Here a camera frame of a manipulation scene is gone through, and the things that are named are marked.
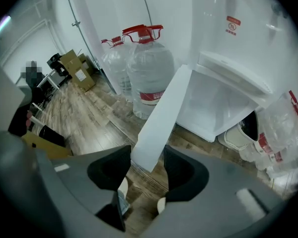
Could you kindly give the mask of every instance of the water bottle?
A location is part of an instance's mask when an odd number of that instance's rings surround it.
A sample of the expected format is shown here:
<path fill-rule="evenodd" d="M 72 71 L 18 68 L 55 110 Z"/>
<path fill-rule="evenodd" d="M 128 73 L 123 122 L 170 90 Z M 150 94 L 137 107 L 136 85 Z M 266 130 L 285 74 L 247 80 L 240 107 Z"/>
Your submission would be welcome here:
<path fill-rule="evenodd" d="M 103 61 L 108 63 L 110 71 L 118 82 L 122 95 L 128 101 L 132 102 L 131 84 L 127 74 L 127 60 L 129 58 L 130 47 L 124 44 L 120 36 L 113 38 L 112 41 L 108 41 L 107 39 L 102 40 L 102 43 L 108 43 L 111 46 L 103 55 Z"/>
<path fill-rule="evenodd" d="M 130 55 L 127 73 L 132 87 L 133 111 L 141 119 L 148 119 L 174 75 L 172 53 L 155 41 L 161 29 L 162 25 L 139 25 L 123 30 L 124 36 L 138 43 Z M 153 37 L 154 30 L 158 30 L 157 38 Z M 133 33 L 138 34 L 138 41 L 134 41 Z"/>

